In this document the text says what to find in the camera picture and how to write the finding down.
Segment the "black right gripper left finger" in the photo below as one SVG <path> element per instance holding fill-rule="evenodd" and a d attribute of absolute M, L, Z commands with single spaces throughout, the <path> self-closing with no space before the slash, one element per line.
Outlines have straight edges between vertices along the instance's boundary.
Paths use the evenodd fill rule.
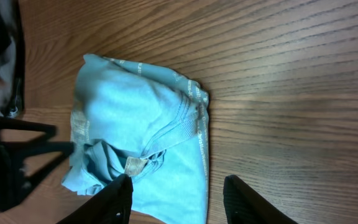
<path fill-rule="evenodd" d="M 58 224 L 128 224 L 132 179 L 122 174 Z"/>

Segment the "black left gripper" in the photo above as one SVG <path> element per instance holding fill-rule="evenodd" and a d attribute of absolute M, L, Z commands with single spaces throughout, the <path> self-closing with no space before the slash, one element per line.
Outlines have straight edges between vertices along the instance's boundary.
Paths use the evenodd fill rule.
<path fill-rule="evenodd" d="M 0 130 L 35 131 L 43 133 L 38 139 L 48 140 L 57 133 L 57 127 L 19 119 L 0 117 Z M 6 211 L 22 203 L 38 185 L 74 151 L 71 142 L 4 142 L 0 140 L 0 210 Z M 29 157 L 52 152 L 60 155 L 39 168 L 32 175 L 26 175 L 24 162 Z"/>

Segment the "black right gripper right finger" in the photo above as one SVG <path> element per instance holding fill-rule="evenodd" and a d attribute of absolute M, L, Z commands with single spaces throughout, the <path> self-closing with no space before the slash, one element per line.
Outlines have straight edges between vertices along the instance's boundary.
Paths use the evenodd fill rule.
<path fill-rule="evenodd" d="M 236 175 L 224 179 L 228 224 L 296 224 Z"/>

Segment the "light blue printed t-shirt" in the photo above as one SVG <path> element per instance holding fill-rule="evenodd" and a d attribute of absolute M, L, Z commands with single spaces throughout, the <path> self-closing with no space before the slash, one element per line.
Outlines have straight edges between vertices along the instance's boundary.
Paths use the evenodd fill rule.
<path fill-rule="evenodd" d="M 208 93 L 169 68 L 83 59 L 70 117 L 75 150 L 62 185 L 96 195 L 126 174 L 133 210 L 166 223 L 205 223 Z"/>

